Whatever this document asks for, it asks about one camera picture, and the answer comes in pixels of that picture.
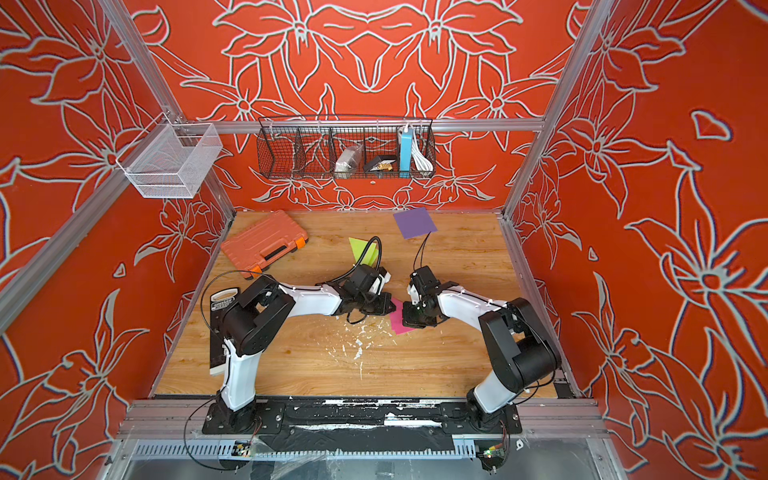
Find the magenta square paper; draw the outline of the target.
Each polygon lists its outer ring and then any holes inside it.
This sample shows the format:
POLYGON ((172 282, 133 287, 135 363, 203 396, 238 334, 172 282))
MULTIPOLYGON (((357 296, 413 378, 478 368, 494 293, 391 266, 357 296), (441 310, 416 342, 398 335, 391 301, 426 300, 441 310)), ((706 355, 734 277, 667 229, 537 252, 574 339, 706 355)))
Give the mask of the magenta square paper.
POLYGON ((413 328, 407 327, 403 323, 403 302, 397 298, 393 298, 392 302, 395 305, 395 310, 389 314, 391 330, 395 335, 402 335, 413 331, 413 328))

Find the lime green square paper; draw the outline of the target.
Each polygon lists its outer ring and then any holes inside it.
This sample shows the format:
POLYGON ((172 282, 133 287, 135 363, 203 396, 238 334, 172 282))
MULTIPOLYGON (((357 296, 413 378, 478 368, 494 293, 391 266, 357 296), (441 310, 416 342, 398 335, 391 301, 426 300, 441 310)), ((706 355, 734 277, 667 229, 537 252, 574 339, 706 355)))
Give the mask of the lime green square paper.
POLYGON ((381 264, 381 240, 374 236, 369 240, 349 238, 355 263, 377 267, 381 264))

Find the purple square paper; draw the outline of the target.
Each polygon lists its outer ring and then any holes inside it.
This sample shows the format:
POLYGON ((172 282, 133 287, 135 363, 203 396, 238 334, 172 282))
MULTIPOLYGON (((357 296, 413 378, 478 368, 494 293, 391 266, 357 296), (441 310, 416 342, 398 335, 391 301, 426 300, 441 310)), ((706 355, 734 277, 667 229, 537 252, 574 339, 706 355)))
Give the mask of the purple square paper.
POLYGON ((438 231, 429 211, 424 207, 397 212, 393 218, 406 240, 438 231))

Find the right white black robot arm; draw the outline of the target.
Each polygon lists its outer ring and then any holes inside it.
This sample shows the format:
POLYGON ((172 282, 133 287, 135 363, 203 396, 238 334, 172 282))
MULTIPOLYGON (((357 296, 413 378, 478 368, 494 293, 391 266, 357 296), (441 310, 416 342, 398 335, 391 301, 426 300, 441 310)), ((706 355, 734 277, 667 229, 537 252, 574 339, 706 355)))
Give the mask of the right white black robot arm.
POLYGON ((561 367, 561 355, 532 304, 470 292, 454 282, 407 287, 403 323, 417 329, 456 319, 481 332, 491 372, 467 393, 468 421, 480 431, 508 424, 506 411, 536 382, 561 367))

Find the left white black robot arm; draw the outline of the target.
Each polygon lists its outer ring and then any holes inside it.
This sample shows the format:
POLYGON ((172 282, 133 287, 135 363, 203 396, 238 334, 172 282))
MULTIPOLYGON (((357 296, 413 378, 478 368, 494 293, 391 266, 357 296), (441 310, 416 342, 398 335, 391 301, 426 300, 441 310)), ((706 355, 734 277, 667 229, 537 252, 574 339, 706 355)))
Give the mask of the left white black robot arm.
POLYGON ((287 319, 307 315, 339 316, 354 310, 386 316, 395 310, 384 286, 390 274, 383 268, 363 268, 335 282, 293 286, 270 276, 257 279, 214 312, 225 355, 222 388, 206 414, 205 434, 245 433, 258 427, 256 377, 262 354, 287 319))

